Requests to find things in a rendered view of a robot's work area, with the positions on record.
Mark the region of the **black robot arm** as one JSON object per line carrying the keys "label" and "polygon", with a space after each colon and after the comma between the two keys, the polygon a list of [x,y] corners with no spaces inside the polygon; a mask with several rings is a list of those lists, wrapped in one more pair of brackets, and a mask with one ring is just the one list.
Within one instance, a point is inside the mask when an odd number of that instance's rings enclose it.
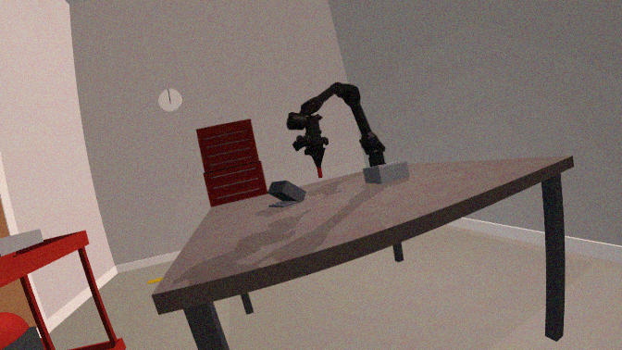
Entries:
{"label": "black robot arm", "polygon": [[[288,114],[286,126],[289,130],[305,130],[310,128],[319,128],[319,121],[323,119],[319,114],[312,116],[315,112],[319,111],[322,105],[330,99],[330,97],[336,94],[342,98],[344,103],[348,105],[355,116],[356,123],[361,132],[361,147],[369,155],[370,167],[386,164],[382,152],[385,152],[385,146],[379,141],[377,135],[371,130],[367,121],[363,108],[361,107],[360,93],[357,87],[350,84],[342,84],[334,82],[326,91],[321,93],[304,104],[301,104],[301,110],[299,113],[290,112]],[[310,116],[311,115],[311,116]],[[307,116],[307,117],[306,117]],[[308,117],[309,116],[309,117]],[[308,134],[305,136],[298,135],[296,141],[293,142],[295,151],[311,143]],[[377,150],[377,151],[376,151]]]}

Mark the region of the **grey metal panel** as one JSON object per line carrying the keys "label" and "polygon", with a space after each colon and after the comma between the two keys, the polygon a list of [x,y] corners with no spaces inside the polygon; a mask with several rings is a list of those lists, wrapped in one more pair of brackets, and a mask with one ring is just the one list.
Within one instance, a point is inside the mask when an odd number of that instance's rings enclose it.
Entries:
{"label": "grey metal panel", "polygon": [[270,184],[267,194],[278,198],[278,202],[268,207],[286,207],[303,202],[306,191],[297,187],[289,181],[274,181]]}

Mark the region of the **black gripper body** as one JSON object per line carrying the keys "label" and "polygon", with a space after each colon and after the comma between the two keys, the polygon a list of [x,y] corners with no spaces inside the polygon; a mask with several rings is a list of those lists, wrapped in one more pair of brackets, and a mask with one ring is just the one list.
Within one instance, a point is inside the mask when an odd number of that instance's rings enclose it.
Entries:
{"label": "black gripper body", "polygon": [[329,139],[325,137],[321,137],[322,130],[320,128],[310,128],[306,130],[306,134],[308,134],[311,143],[308,144],[305,149],[305,155],[310,152],[310,149],[323,148],[323,144],[328,145]]}

